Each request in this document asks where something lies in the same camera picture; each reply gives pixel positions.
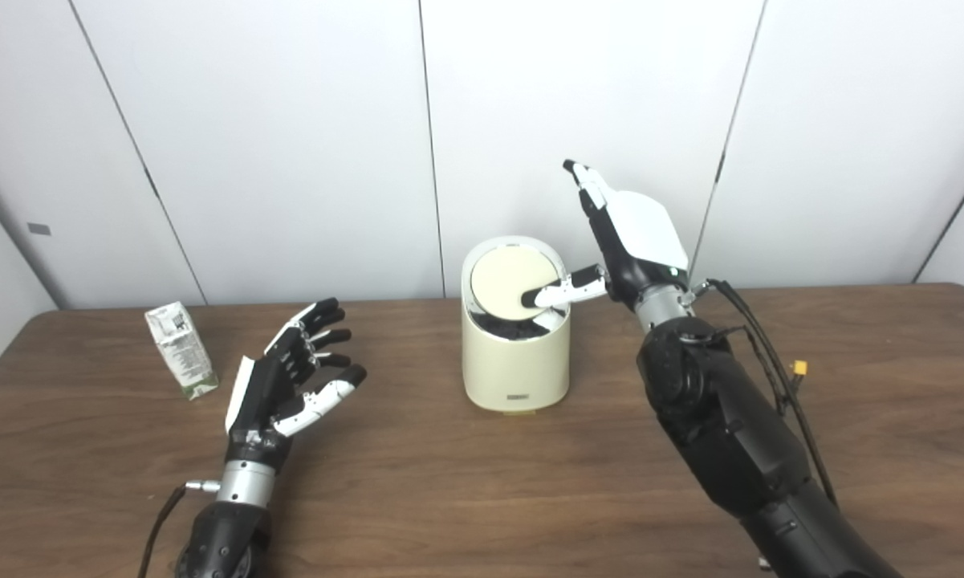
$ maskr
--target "wooden tabletop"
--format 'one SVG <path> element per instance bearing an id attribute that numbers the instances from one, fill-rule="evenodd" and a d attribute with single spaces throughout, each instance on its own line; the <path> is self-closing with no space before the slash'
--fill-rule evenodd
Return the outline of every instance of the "wooden tabletop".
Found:
<path id="1" fill-rule="evenodd" d="M 907 578 L 964 578 L 964 289 L 745 294 L 782 358 L 809 362 L 801 395 L 845 514 Z M 31 321 L 0 360 L 0 577 L 136 575 L 171 489 L 220 475 L 239 357 L 298 307 L 193 307 L 225 387 L 192 402 L 141 311 Z M 763 576 L 653 420 L 623 307 L 575 307 L 571 391 L 526 417 L 468 401 L 457 301 L 345 307 L 354 340 L 334 349 L 368 380 L 295 443 L 274 576 Z M 716 295 L 697 309 L 738 322 Z M 171 575 L 207 502 L 174 511 L 150 576 Z"/>

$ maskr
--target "black cable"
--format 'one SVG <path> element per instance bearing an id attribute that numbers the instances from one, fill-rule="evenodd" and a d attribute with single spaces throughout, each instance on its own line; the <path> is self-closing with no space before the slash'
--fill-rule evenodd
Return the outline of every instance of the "black cable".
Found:
<path id="1" fill-rule="evenodd" d="M 729 327 L 723 329 L 716 334 L 716 336 L 730 336 L 731 333 L 745 332 L 746 339 L 749 340 L 750 348 L 753 348 L 753 355 L 756 356 L 757 361 L 760 362 L 760 367 L 763 368 L 764 376 L 767 376 L 767 381 L 771 384 L 771 391 L 775 395 L 775 410 L 778 411 L 779 416 L 785 416 L 785 393 L 778 385 L 778 380 L 775 379 L 774 371 L 771 371 L 771 366 L 767 363 L 767 358 L 763 357 L 763 352 L 760 351 L 760 345 L 757 344 L 756 338 L 753 337 L 753 332 L 750 332 L 748 325 L 742 325 L 739 327 Z"/>
<path id="2" fill-rule="evenodd" d="M 753 315 L 753 311 L 750 310 L 746 301 L 742 299 L 742 296 L 735 291 L 734 287 L 731 286 L 727 281 L 719 281 L 719 279 L 707 279 L 707 283 L 714 286 L 725 299 L 731 301 L 732 306 L 741 312 L 742 317 L 746 318 L 746 322 L 749 323 L 750 327 L 753 328 L 753 332 L 756 333 L 760 344 L 767 349 L 767 355 L 771 358 L 771 364 L 774 365 L 775 373 L 778 374 L 780 383 L 782 383 L 782 388 L 785 390 L 785 402 L 792 406 L 793 413 L 796 414 L 796 421 L 799 424 L 799 430 L 803 434 L 803 439 L 806 442 L 806 450 L 809 451 L 809 456 L 811 456 L 813 461 L 813 467 L 816 468 L 816 475 L 820 478 L 820 486 L 823 487 L 824 493 L 827 495 L 831 503 L 838 507 L 838 497 L 835 496 L 834 486 L 831 484 L 831 477 L 828 475 L 828 470 L 824 466 L 824 460 L 820 457 L 820 450 L 816 446 L 816 440 L 813 438 L 813 432 L 809 428 L 809 420 L 806 418 L 806 413 L 802 409 L 802 404 L 799 402 L 799 398 L 795 395 L 795 391 L 792 384 L 789 381 L 789 373 L 785 370 L 785 366 L 782 365 L 782 360 L 778 357 L 778 352 L 775 351 L 775 346 L 771 343 L 771 340 L 767 337 L 767 333 L 764 332 L 763 327 L 760 326 L 760 322 L 757 321 L 756 315 Z"/>
<path id="3" fill-rule="evenodd" d="M 147 567 L 150 566 L 150 557 L 154 553 L 154 542 L 157 541 L 157 533 L 160 531 L 161 524 L 170 515 L 171 510 L 174 506 L 181 500 L 181 497 L 185 496 L 185 484 L 176 487 L 173 493 L 167 498 L 167 502 L 164 502 L 164 506 L 161 508 L 160 513 L 157 515 L 157 519 L 154 520 L 154 527 L 150 530 L 150 537 L 147 538 L 147 547 L 143 550 L 143 562 L 140 562 L 140 575 L 138 578 L 145 578 L 147 576 Z"/>

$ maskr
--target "white lid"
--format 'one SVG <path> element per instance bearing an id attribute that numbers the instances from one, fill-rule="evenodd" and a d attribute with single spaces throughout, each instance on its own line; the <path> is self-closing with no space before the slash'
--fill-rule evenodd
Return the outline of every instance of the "white lid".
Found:
<path id="1" fill-rule="evenodd" d="M 522 306 L 522 293 L 558 278 L 554 263 L 533 246 L 496 246 L 474 264 L 471 292 L 490 315 L 519 321 L 543 312 L 541 307 Z"/>

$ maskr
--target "robotic arm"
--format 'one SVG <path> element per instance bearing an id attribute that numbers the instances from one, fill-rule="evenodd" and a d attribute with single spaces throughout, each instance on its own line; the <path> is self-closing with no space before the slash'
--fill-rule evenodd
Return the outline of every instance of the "robotic arm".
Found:
<path id="1" fill-rule="evenodd" d="M 666 209 L 611 189 L 577 162 L 563 167 L 580 188 L 606 267 L 528 291 L 522 303 L 548 307 L 605 291 L 638 317 L 646 332 L 639 373 L 659 424 L 706 496 L 742 524 L 780 577 L 899 578 L 812 479 L 806 451 L 780 416 L 782 406 L 771 407 L 732 356 L 727 336 L 735 329 L 695 317 L 691 303 L 698 294 L 689 291 L 688 257 Z M 802 421 L 789 391 L 785 401 Z"/>
<path id="2" fill-rule="evenodd" d="M 193 522 L 189 544 L 178 557 L 177 578 L 257 575 L 271 540 L 268 503 L 292 437 L 334 409 L 367 376 L 348 357 L 320 351 L 349 340 L 346 329 L 325 330 L 344 317 L 335 299 L 313 303 L 283 325 L 261 359 L 242 359 L 225 418 L 222 479 L 187 484 L 217 496 Z M 298 394 L 297 388 L 323 366 L 346 369 L 318 391 Z"/>

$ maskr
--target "cream trash can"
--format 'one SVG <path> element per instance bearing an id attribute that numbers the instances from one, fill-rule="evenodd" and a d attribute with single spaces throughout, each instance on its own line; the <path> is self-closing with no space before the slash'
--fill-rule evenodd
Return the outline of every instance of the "cream trash can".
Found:
<path id="1" fill-rule="evenodd" d="M 521 295 L 563 279 L 551 246 L 528 237 L 490 238 L 460 277 L 467 397 L 493 411 L 531 411 L 567 394 L 571 307 L 523 307 Z"/>

